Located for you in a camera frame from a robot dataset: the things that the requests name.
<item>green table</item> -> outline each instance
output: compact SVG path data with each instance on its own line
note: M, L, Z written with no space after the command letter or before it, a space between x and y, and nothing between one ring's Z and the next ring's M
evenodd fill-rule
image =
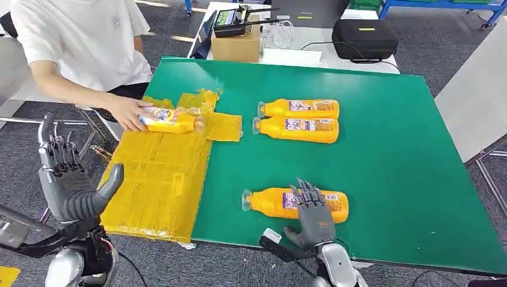
M258 246L298 221L241 210L244 189L295 184L347 194L336 225L356 260L507 274L507 256L422 77L165 57L146 95L222 90L216 111L243 116L239 143L215 142L192 238ZM253 135L258 101L336 99L334 144Z

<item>blue shelf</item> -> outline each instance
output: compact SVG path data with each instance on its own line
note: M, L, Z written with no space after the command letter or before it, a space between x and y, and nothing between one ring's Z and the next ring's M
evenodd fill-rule
M417 1L403 1L403 0L385 0L382 3L382 10L378 15L379 19L384 19L389 12L390 7L422 7L422 8L450 8L450 9L465 9L465 10L490 10L493 15L488 22L481 25L484 30L494 24L496 19L500 17L507 7L507 0L501 0L502 3L489 3L489 4L475 4L475 3L453 3L450 0L436 0L436 2L417 2Z
M466 10L502 10L503 7L498 3L491 4L472 4L472 3L452 3L449 0L436 0L436 2L418 2L418 1L402 1L387 0L390 6L397 7L426 7L426 8L451 8Z

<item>orange bottle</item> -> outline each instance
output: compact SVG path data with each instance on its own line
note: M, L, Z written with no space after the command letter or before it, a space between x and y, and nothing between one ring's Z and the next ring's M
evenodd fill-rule
M339 191L320 191L329 206L334 223L342 223L349 216L349 201L344 193ZM270 217L298 219L297 203L290 188L268 188L252 193L244 190L242 194L242 209L257 210Z
M253 118L252 132L275 139L332 144L338 138L338 121L334 118Z
M152 106L143 109L157 118L154 121L143 116L139 117L139 120L146 124L150 132L186 133L192 131L202 132L204 130L202 116L196 117L185 111Z
M278 99L272 103L259 102L257 117L302 117L338 118L340 106L336 100L286 100Z

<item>bottle label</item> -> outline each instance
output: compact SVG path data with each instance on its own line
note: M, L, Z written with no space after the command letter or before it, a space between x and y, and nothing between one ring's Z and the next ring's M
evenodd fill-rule
M290 111L311 111L311 105L306 105L305 102L310 101L302 101L302 100L290 100L289 101L289 110Z
M294 193L283 193L282 206L287 209L298 209Z
M332 111L333 100L290 100L290 111Z
M176 122L176 119L178 117L178 112L174 111L172 109L163 109L163 108L156 108L156 107L147 107L143 108L146 112L149 112L150 114L157 117L157 121L153 121L150 118L146 118L143 116L139 116L139 120L141 123L147 124L147 125L153 125L153 124L174 124Z
M328 119L306 120L302 118L285 119L286 130L308 130L308 131L327 131L333 130L332 121Z
M331 212L342 210L341 199L336 194L325 195L325 201ZM294 193L283 193L282 206L285 209L298 209Z

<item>black carrying case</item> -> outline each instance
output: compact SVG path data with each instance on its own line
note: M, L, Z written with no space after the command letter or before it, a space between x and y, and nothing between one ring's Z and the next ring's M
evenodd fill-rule
M331 38L346 43L334 43L334 47L338 57L347 60L387 59L398 47L396 35L383 20L338 20Z

